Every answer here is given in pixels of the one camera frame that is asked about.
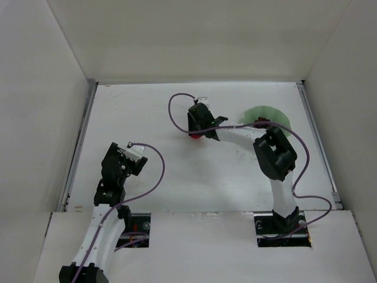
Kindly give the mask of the red fake apple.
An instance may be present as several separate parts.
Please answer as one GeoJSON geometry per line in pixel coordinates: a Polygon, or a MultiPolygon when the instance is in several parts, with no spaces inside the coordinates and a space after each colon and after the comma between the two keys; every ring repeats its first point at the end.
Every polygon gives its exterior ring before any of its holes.
{"type": "Polygon", "coordinates": [[[190,134],[189,135],[192,139],[200,139],[202,137],[201,134],[190,134]]]}

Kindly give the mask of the dark red fake grapes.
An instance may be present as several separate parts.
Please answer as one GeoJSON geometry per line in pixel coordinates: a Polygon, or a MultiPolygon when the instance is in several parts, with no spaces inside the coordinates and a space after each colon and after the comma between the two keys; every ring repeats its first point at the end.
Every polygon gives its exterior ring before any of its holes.
{"type": "Polygon", "coordinates": [[[255,128],[258,129],[268,129],[271,127],[270,125],[270,119],[267,119],[265,117],[258,117],[257,120],[254,121],[255,128]]]}

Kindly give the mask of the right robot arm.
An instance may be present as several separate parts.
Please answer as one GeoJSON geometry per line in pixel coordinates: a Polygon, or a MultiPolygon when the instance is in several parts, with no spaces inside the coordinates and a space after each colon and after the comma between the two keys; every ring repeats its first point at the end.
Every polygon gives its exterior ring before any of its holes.
{"type": "Polygon", "coordinates": [[[199,99],[188,109],[187,117],[190,136],[195,136],[196,131],[206,130],[203,135],[208,139],[233,143],[254,153],[260,170],[270,180],[275,233],[282,236],[294,230],[299,215],[292,194],[292,171],[297,153],[284,132],[264,117],[258,117],[254,121],[255,126],[232,126],[226,117],[213,117],[208,105],[199,99]]]}

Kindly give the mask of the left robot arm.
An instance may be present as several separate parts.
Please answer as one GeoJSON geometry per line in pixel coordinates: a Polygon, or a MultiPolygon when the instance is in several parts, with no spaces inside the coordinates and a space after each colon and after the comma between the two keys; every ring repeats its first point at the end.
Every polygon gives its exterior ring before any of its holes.
{"type": "Polygon", "coordinates": [[[129,144],[122,149],[109,147],[101,162],[101,179],[94,196],[90,225],[84,240],[69,266],[62,266],[59,282],[108,282],[107,273],[116,244],[129,227],[130,208],[125,199],[126,178],[137,176],[148,158],[144,146],[129,144]]]}

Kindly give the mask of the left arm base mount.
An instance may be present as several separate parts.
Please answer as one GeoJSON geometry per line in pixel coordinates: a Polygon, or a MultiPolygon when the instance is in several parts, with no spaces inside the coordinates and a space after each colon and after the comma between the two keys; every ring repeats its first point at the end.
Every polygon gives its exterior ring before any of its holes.
{"type": "Polygon", "coordinates": [[[151,229],[150,213],[132,213],[115,248],[148,248],[151,229]]]}

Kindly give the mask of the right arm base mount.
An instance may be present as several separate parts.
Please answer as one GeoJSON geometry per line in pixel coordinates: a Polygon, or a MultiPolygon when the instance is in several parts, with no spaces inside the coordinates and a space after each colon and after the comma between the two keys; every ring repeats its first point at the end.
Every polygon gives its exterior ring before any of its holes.
{"type": "Polygon", "coordinates": [[[300,224],[305,224],[306,218],[303,212],[299,213],[298,220],[295,220],[293,227],[288,230],[281,230],[274,222],[272,213],[254,214],[254,225],[259,248],[285,248],[285,247],[306,247],[312,246],[309,231],[301,229],[293,234],[300,224]]]}

